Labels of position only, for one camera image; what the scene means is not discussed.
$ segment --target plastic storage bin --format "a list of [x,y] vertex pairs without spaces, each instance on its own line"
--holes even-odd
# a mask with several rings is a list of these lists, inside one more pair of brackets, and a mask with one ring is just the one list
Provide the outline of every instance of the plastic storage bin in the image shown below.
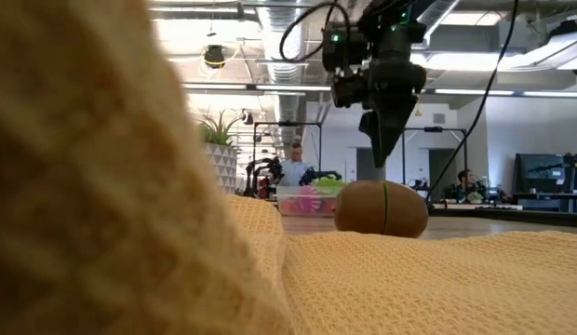
[[276,201],[284,216],[327,217],[334,216],[336,195],[342,187],[278,186]]

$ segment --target wooden egg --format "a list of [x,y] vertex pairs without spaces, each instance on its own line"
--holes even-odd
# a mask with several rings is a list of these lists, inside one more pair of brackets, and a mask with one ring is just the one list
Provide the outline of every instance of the wooden egg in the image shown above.
[[427,205],[409,187],[391,181],[355,181],[336,198],[334,223],[341,232],[419,237]]

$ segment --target potted plant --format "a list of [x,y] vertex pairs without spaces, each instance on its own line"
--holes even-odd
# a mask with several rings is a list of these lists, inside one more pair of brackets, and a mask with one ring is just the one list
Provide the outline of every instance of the potted plant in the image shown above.
[[235,193],[236,184],[236,149],[231,146],[234,135],[229,135],[229,130],[244,116],[237,117],[230,122],[224,122],[221,112],[218,122],[210,116],[205,116],[199,124],[202,142],[204,142],[204,154],[208,162],[214,167],[217,177],[217,185],[227,194]]

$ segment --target blue shirt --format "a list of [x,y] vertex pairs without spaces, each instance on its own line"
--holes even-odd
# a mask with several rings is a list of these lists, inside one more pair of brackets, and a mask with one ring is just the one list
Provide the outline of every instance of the blue shirt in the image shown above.
[[312,165],[303,162],[293,162],[291,160],[280,163],[284,177],[280,180],[280,186],[299,186],[301,177]]

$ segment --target black camera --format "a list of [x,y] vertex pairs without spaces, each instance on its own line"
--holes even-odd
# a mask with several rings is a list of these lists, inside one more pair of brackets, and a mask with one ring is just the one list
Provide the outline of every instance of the black camera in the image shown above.
[[334,73],[334,104],[360,102],[371,110],[361,117],[359,131],[371,139],[377,168],[393,151],[426,80],[425,69],[410,62],[411,45],[423,41],[426,26],[410,17],[409,4],[372,1],[356,25],[331,22],[323,35],[322,61]]

